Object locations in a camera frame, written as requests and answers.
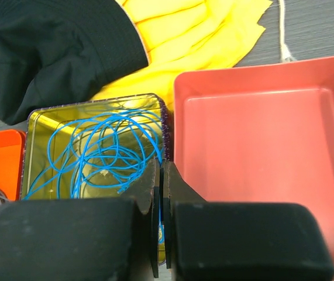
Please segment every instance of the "yellow shirt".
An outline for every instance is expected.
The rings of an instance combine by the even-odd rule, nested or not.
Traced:
[[[173,110],[173,81],[182,72],[232,67],[265,28],[269,0],[117,0],[135,23],[149,66],[102,88],[92,100],[155,93]]]

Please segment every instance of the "blue string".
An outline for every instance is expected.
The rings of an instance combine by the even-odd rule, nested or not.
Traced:
[[[141,124],[135,121],[141,118]],[[129,109],[120,113],[105,112],[96,116],[68,122],[53,132],[47,143],[47,160],[49,167],[41,171],[30,185],[29,192],[23,198],[29,199],[32,195],[45,188],[56,180],[56,197],[60,198],[60,183],[64,174],[71,172],[70,198],[79,198],[82,185],[99,189],[118,188],[118,193],[125,191],[131,182],[138,179],[144,172],[147,162],[156,157],[161,163],[163,143],[159,134],[150,124],[161,131],[161,119],[157,114],[143,109]],[[58,157],[53,160],[54,140],[66,127],[74,127],[71,138]],[[121,134],[132,136],[136,149],[130,148],[127,143],[120,143]],[[146,137],[153,151],[146,152],[141,138]],[[83,169],[91,172],[84,174]],[[40,186],[37,183],[46,173],[55,173]],[[117,183],[98,185],[91,179],[96,174],[105,171]]]

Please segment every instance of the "gray table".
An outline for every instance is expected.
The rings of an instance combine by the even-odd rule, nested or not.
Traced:
[[[334,55],[334,0],[285,0],[286,39],[294,57],[298,60]],[[260,20],[267,30],[254,49],[238,64],[251,66],[278,63],[278,3],[274,3]],[[25,124],[13,127],[0,122],[0,130],[25,129]],[[170,280],[170,274],[162,269],[160,279]]]

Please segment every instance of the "white string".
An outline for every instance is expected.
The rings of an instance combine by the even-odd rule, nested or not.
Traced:
[[[288,45],[285,42],[285,0],[278,0],[280,6],[280,53],[281,53],[281,62],[286,63],[289,61],[296,60],[292,56]]]

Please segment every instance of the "orange tray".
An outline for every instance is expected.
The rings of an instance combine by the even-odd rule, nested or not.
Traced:
[[[20,195],[24,144],[25,133],[0,131],[0,190],[11,201]]]
[[[300,203],[334,258],[334,57],[183,73],[174,118],[175,163],[201,196]]]

